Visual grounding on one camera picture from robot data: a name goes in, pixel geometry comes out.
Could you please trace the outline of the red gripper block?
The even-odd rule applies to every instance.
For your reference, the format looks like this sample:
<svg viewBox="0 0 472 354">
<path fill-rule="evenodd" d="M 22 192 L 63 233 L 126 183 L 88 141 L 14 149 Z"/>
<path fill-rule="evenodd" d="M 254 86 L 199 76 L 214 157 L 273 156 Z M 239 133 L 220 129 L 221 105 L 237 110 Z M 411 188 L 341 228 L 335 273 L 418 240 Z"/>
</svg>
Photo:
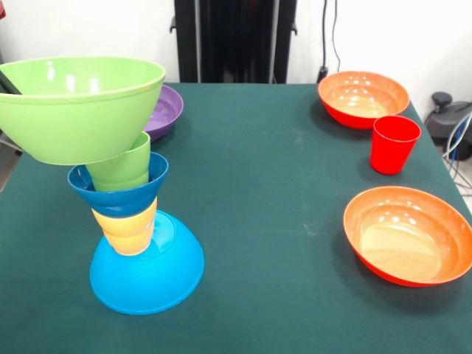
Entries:
<svg viewBox="0 0 472 354">
<path fill-rule="evenodd" d="M 3 2 L 0 2 L 0 18 L 4 18 L 5 16 L 6 11 Z M 15 87 L 15 85 L 8 79 L 8 77 L 3 72 L 0 72 L 0 82 L 1 93 L 21 95 L 21 92 Z"/>
</svg>

